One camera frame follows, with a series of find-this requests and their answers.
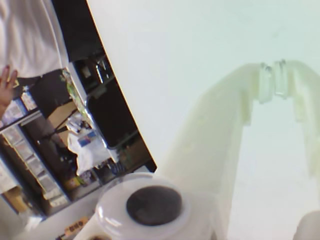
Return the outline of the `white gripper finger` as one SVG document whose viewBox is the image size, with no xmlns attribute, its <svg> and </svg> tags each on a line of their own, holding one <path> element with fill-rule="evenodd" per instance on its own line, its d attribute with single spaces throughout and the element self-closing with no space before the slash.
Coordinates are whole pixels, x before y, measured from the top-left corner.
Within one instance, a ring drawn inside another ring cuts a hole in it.
<svg viewBox="0 0 320 240">
<path fill-rule="evenodd" d="M 154 173 L 112 180 L 78 240 L 224 240 L 243 128 L 273 95 L 267 64 L 242 66 L 205 92 Z"/>
<path fill-rule="evenodd" d="M 276 61 L 274 93 L 292 98 L 295 119 L 301 123 L 308 171 L 320 178 L 320 75 L 300 61 Z"/>
</svg>

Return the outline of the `person right hand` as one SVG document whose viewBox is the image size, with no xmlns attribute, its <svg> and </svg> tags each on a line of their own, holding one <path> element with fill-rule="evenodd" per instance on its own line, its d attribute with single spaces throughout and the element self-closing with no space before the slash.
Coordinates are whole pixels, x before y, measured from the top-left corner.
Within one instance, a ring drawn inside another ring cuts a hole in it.
<svg viewBox="0 0 320 240">
<path fill-rule="evenodd" d="M 14 84 L 18 77 L 17 70 L 6 65 L 0 76 L 0 118 L 3 117 L 14 95 Z"/>
</svg>

